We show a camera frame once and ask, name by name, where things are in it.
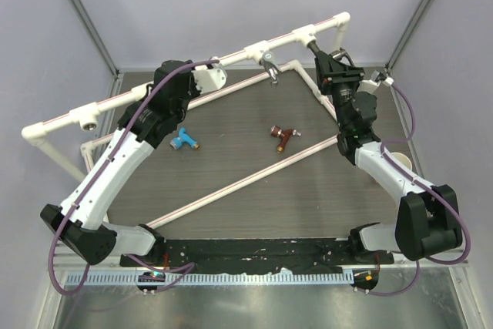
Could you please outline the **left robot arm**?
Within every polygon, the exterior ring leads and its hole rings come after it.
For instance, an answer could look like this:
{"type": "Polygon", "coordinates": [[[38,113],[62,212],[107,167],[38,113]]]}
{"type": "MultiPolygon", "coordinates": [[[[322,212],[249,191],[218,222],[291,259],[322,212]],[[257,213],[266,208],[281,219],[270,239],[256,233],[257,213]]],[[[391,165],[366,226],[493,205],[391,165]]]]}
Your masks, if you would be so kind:
{"type": "Polygon", "coordinates": [[[164,238],[140,224],[124,227],[104,216],[137,167],[176,130],[189,101],[200,93],[193,78],[195,63],[165,61],[154,74],[144,98],[126,108],[112,140],[85,179],[60,205],[46,205],[40,217],[86,263],[109,256],[136,255],[146,266],[164,256],[164,238]]]}

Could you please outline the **white PVC pipe frame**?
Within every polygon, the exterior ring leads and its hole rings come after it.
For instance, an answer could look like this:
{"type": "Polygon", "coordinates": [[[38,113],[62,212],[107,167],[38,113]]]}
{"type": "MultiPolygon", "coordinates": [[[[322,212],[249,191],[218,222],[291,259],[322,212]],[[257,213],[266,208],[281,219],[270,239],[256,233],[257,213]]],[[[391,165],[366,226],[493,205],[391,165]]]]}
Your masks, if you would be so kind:
{"type": "Polygon", "coordinates": [[[340,45],[350,21],[341,12],[317,24],[249,45],[230,55],[203,62],[166,61],[157,69],[157,80],[108,98],[71,110],[49,121],[22,129],[22,137],[79,180],[76,190],[62,202],[61,213],[70,221],[80,221],[84,230],[96,230],[105,223],[109,206],[135,169],[176,130],[188,109],[218,99],[238,89],[296,69],[296,60],[277,66],[273,50],[292,42],[309,45],[318,32],[336,28],[335,44],[340,45]],[[97,126],[97,117],[126,105],[130,116],[105,139],[107,150],[87,174],[83,174],[47,140],[47,135],[62,127],[79,124],[83,130],[97,126]]]}

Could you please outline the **dark bronze faucet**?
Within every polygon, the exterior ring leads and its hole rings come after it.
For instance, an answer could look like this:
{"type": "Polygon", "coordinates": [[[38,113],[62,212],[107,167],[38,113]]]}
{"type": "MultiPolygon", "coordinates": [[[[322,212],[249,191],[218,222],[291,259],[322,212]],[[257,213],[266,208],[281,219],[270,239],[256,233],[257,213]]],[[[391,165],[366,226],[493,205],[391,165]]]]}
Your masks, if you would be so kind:
{"type": "MultiPolygon", "coordinates": [[[[307,48],[314,54],[320,54],[323,50],[318,46],[317,41],[315,39],[310,40],[307,43],[307,48]]],[[[343,48],[336,49],[332,52],[327,52],[327,55],[330,55],[333,59],[341,60],[347,57],[347,50],[343,48]]]]}

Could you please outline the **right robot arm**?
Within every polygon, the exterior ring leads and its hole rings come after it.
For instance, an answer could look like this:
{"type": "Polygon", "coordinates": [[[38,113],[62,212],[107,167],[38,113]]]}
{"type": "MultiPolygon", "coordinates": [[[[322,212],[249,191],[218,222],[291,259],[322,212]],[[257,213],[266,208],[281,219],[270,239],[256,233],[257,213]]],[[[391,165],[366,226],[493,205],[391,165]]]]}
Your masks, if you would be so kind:
{"type": "Polygon", "coordinates": [[[397,203],[395,224],[373,223],[351,231],[349,257],[356,263],[369,261],[376,250],[403,254],[407,259],[423,258],[439,263],[439,253],[463,247],[460,257],[448,260],[458,264],[471,250],[471,236],[458,212],[458,199],[448,185],[436,186],[400,163],[387,150],[386,142],[375,134],[377,119],[376,88],[392,87],[394,80],[384,72],[364,78],[364,70],[352,61],[343,62],[347,52],[326,53],[315,44],[317,87],[332,98],[340,154],[371,176],[397,203]]]}

